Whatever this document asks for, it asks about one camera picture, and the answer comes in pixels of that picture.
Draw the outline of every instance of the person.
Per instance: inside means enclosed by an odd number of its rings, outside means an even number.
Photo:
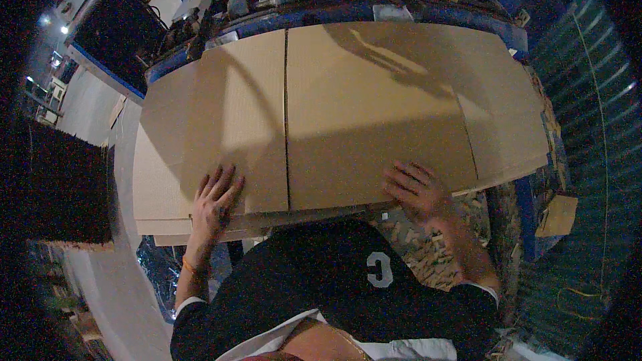
[[[493,347],[498,278],[428,168],[395,162],[383,190],[427,233],[439,229],[464,281],[421,285],[379,232],[330,219],[274,233],[207,300],[212,246],[243,189],[235,169],[206,175],[195,196],[176,291],[174,360],[481,360]]]

